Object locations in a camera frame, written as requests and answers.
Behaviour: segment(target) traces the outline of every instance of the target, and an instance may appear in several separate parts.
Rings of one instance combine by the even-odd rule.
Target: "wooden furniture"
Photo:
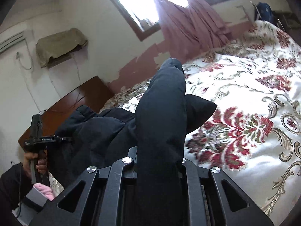
[[[41,116],[43,135],[54,135],[57,128],[81,105],[87,105],[95,112],[103,107],[114,93],[97,77],[86,81],[78,88],[67,94]],[[19,138],[18,143],[23,148],[24,141],[29,138],[29,128]]]

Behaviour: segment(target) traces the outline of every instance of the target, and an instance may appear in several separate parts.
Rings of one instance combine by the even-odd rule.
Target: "pink curtain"
[[[232,38],[225,22],[204,0],[188,0],[187,8],[168,0],[155,0],[155,4],[169,52],[182,63]]]

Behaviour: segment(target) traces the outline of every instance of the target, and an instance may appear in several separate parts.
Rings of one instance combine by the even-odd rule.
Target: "beige cloth cover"
[[[36,53],[41,67],[49,63],[49,59],[54,59],[72,51],[77,45],[82,47],[88,43],[87,38],[77,28],[56,33],[38,40]]]

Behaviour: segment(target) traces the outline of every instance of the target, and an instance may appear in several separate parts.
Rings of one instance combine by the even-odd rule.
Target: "floral bed sheet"
[[[278,226],[301,193],[301,48],[256,21],[242,39],[183,65],[186,94],[215,102],[214,115],[188,134],[185,157],[221,167]],[[104,108],[134,112],[150,79]]]

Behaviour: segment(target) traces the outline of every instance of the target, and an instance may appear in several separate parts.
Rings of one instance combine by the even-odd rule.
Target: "triangular cutout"
[[[248,206],[227,180],[222,180],[222,186],[232,212],[236,212]]]
[[[74,212],[85,184],[85,181],[80,181],[78,185],[58,203],[58,207],[68,212]]]

